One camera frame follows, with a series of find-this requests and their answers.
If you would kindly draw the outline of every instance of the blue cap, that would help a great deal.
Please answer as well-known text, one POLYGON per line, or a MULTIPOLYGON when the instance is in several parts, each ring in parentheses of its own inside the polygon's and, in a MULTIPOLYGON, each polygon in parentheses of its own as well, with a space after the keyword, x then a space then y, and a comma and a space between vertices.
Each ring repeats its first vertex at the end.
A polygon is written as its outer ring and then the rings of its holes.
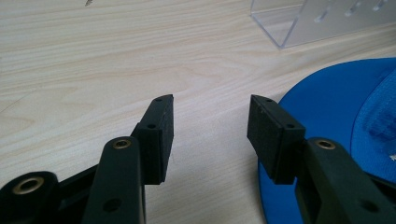
MULTIPOLYGON (((280 104, 305 126, 305 138, 332 139, 363 171, 396 183, 396 58, 322 69, 280 104)), ((275 185, 260 163, 259 179, 267 223, 303 223, 295 186, 275 185)))

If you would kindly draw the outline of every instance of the transparent plastic holder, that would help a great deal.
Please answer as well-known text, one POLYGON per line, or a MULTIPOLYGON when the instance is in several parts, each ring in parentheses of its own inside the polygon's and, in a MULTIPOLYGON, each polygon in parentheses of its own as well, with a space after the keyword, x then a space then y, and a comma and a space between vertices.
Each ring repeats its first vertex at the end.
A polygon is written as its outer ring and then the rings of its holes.
POLYGON ((251 16, 284 49, 396 24, 396 0, 253 0, 251 16))

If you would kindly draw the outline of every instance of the wood grain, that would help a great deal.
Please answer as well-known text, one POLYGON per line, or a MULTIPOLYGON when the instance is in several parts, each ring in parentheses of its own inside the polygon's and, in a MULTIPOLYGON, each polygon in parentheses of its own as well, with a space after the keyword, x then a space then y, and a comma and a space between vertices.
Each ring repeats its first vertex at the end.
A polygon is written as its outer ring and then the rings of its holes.
POLYGON ((320 68, 394 57, 387 26, 278 50, 248 1, 0 1, 0 186, 60 180, 128 135, 151 99, 175 96, 166 182, 148 223, 264 223, 249 95, 279 100, 320 68))

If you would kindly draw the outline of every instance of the screw hole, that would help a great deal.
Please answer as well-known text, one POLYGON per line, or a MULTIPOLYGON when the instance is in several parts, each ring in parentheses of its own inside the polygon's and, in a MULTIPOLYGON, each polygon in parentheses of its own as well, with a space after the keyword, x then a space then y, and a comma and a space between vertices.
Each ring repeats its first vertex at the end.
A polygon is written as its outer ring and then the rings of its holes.
POLYGON ((379 211, 379 208, 375 203, 367 200, 359 200, 359 206, 371 213, 377 213, 379 211))
POLYGON ((115 149, 123 149, 130 146, 132 143, 129 140, 121 139, 113 144, 115 149))
POLYGON ((322 147, 324 149, 335 149, 335 144, 333 144, 330 141, 318 140, 315 143, 317 144, 317 146, 322 147))
POLYGON ((103 205, 103 210, 108 213, 115 212, 119 210, 121 206, 121 200, 120 199, 110 199, 105 204, 103 205))
POLYGON ((12 190, 15 194, 27 194, 39 189, 44 184, 44 178, 40 176, 33 176, 22 180, 12 190))

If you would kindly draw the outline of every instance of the black bracket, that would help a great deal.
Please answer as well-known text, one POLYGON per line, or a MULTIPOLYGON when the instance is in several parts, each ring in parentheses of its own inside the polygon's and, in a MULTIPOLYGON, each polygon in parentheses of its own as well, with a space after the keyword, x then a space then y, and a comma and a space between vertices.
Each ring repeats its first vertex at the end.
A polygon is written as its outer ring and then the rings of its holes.
POLYGON ((396 187, 367 175, 330 139, 305 128, 271 99, 252 95, 247 138, 276 184, 293 184, 305 223, 396 223, 396 187))
POLYGON ((99 164, 58 182, 33 172, 0 190, 0 223, 146 223, 145 185, 159 185, 174 137, 173 96, 154 99, 131 136, 106 143, 99 164))

